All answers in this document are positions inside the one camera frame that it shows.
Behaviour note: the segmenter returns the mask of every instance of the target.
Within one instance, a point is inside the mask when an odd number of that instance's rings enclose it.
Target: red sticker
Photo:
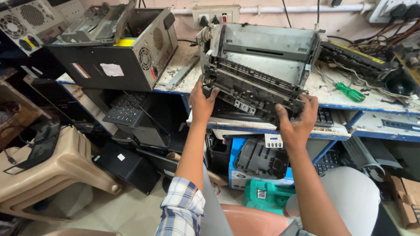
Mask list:
[[[154,80],[156,80],[155,73],[153,73],[153,70],[152,70],[152,69],[150,69],[150,72],[151,72],[151,73],[152,73],[152,75],[153,75],[153,79],[154,79]]]

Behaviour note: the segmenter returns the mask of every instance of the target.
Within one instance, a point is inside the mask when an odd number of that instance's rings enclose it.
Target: fan grille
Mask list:
[[[150,55],[150,51],[146,47],[142,47],[140,49],[139,61],[144,71],[150,69],[150,66],[152,64],[152,56]]]
[[[40,26],[44,23],[44,15],[32,5],[21,6],[22,17],[33,26]]]
[[[156,49],[161,50],[163,48],[163,34],[158,27],[153,30],[153,42],[155,43]]]
[[[19,39],[27,34],[26,27],[12,15],[5,15],[0,19],[0,28],[12,39]]]

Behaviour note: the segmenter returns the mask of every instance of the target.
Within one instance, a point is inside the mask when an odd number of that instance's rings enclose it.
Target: screwdriver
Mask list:
[[[322,73],[321,71],[315,69],[319,74],[321,74],[322,76],[324,76],[324,78],[327,78],[331,83],[333,83],[333,86],[335,86],[338,90],[340,90],[341,92],[343,92],[347,97],[349,97],[351,100],[355,101],[355,102],[363,102],[363,100],[365,100],[366,96],[359,93],[358,91],[351,89],[347,86],[345,86],[343,83],[335,81],[333,79],[331,79],[330,77],[326,76],[324,73]]]

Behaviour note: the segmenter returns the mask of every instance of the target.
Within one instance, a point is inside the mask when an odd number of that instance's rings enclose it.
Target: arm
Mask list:
[[[280,134],[289,155],[303,229],[316,235],[350,235],[329,199],[306,151],[318,113],[318,98],[301,95],[306,103],[301,120],[290,123],[286,109],[276,105]]]
[[[191,91],[192,123],[181,160],[160,204],[163,210],[155,235],[199,235],[200,216],[204,216],[203,150],[207,120],[213,112],[219,89],[213,89],[208,99],[202,92],[201,77]]]
[[[207,121],[213,112],[214,101],[219,89],[213,89],[209,98],[203,94],[201,76],[191,91],[192,122],[188,131],[181,160],[175,172],[175,177],[186,178],[193,182],[198,189],[203,188],[203,151],[204,135]]]

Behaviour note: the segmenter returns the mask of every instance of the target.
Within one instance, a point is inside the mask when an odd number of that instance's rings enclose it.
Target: blue box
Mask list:
[[[245,190],[245,184],[248,180],[258,180],[263,182],[273,183],[275,186],[290,187],[293,181],[293,174],[291,168],[287,168],[286,176],[282,179],[272,180],[272,179],[263,179],[253,176],[249,176],[245,173],[238,171],[235,168],[235,160],[241,152],[247,139],[236,138],[232,141],[232,150],[229,160],[229,189]]]

